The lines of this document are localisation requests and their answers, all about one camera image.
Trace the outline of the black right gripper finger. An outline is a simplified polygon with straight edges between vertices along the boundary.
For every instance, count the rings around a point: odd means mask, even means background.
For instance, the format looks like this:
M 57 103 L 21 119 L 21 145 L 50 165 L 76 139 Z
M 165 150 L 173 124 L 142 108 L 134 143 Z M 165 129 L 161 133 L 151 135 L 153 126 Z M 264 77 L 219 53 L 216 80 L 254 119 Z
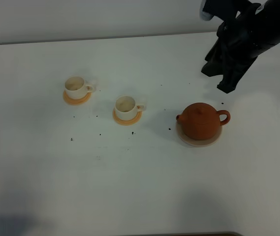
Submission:
M 224 78 L 231 76 L 231 54 L 227 44 L 220 38 L 205 57 L 206 64 L 201 72 L 208 77 L 222 75 Z
M 236 89 L 238 82 L 248 71 L 257 57 L 252 59 L 234 59 L 230 55 L 223 55 L 222 75 L 223 79 L 217 85 L 217 88 L 224 93 L 230 93 Z

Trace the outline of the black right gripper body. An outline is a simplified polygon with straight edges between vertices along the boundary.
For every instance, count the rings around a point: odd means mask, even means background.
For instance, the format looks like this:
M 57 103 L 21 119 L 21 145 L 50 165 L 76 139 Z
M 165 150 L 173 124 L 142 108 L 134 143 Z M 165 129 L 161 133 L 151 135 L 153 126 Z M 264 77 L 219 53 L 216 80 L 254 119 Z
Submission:
M 231 65 L 228 58 L 235 63 L 250 63 L 280 43 L 280 0 L 251 4 L 231 23 L 221 25 L 217 35 L 222 71 Z

